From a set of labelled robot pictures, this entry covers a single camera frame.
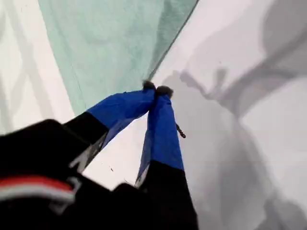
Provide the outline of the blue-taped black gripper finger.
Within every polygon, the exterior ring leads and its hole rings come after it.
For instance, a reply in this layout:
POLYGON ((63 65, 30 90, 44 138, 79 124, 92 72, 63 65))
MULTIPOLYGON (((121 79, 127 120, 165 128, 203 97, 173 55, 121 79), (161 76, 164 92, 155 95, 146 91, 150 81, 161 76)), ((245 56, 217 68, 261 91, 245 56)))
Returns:
POLYGON ((136 185, 146 203, 149 227, 197 230, 197 214, 184 171, 172 94, 167 86, 159 86, 155 91, 136 185))
POLYGON ((155 91, 155 85, 146 80, 141 90, 113 94, 65 123, 66 128, 89 144, 69 167, 82 172, 119 132, 149 111, 155 91))

